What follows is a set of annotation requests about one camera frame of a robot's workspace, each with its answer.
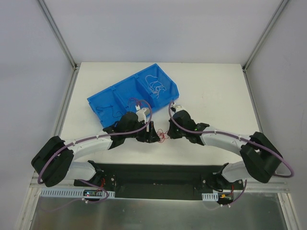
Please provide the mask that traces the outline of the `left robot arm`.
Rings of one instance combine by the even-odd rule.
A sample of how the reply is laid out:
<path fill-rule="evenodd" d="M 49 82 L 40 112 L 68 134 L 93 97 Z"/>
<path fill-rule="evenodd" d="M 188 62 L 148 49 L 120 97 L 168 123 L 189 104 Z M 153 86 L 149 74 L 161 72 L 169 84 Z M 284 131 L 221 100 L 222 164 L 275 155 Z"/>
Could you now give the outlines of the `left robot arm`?
<path fill-rule="evenodd" d="M 160 138 L 151 117 L 149 108 L 141 108 L 135 113 L 127 112 L 119 121 L 91 137 L 71 141 L 51 137 L 31 161 L 38 173 L 38 183 L 53 187 L 63 180 L 81 179 L 90 186 L 99 185 L 103 173 L 98 165 L 93 160 L 78 160 L 95 152 L 114 149 L 128 138 L 143 143 L 158 142 Z"/>

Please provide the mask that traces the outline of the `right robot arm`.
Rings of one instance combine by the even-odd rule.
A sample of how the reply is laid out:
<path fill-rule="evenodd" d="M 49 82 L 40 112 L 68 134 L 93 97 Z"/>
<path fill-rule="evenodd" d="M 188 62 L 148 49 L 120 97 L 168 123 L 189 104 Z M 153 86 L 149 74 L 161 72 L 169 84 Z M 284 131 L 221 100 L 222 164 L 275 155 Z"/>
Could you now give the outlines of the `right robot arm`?
<path fill-rule="evenodd" d="M 195 123 L 180 105 L 172 106 L 170 110 L 174 113 L 167 133 L 171 139 L 186 138 L 193 144 L 217 147 L 241 156 L 242 161 L 225 163 L 214 173 L 207 180 L 211 186 L 227 189 L 233 182 L 247 178 L 267 183 L 281 164 L 281 154 L 260 132 L 239 136 L 206 123 Z"/>

